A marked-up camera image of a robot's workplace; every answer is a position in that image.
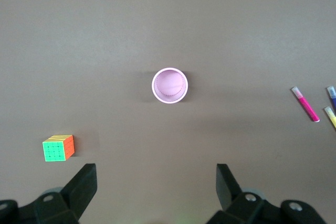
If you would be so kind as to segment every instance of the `table surface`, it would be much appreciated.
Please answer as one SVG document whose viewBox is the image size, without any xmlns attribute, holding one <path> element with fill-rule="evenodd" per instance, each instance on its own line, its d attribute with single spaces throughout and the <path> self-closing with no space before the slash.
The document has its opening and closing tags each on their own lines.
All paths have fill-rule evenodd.
<svg viewBox="0 0 336 224">
<path fill-rule="evenodd" d="M 0 198 L 23 206 L 96 163 L 89 223 L 204 224 L 216 164 L 336 222 L 336 0 L 0 0 Z M 164 104 L 165 67 L 189 81 Z M 321 118 L 313 123 L 290 89 Z M 73 134 L 46 163 L 42 141 Z"/>
</svg>

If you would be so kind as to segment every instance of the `orange cube face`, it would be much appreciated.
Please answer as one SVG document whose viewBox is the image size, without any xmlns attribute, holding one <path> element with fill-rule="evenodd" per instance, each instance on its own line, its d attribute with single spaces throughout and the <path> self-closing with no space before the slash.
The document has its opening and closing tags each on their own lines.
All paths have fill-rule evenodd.
<svg viewBox="0 0 336 224">
<path fill-rule="evenodd" d="M 64 151 L 65 151 L 65 159 L 67 160 L 69 157 L 72 156 L 73 153 L 75 153 L 75 147 L 73 144 L 74 136 L 71 135 L 71 137 L 67 138 L 64 141 Z"/>
<path fill-rule="evenodd" d="M 54 135 L 43 142 L 46 162 L 65 161 L 73 153 L 73 135 Z"/>
</svg>

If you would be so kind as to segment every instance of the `pink cup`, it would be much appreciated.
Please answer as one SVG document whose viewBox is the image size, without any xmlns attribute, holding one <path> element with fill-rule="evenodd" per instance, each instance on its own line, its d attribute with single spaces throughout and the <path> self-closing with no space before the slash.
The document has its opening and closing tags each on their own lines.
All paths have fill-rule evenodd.
<svg viewBox="0 0 336 224">
<path fill-rule="evenodd" d="M 164 103 L 181 101 L 188 90 L 188 81 L 184 73 L 176 68 L 161 69 L 153 78 L 152 90 L 155 97 Z"/>
</svg>

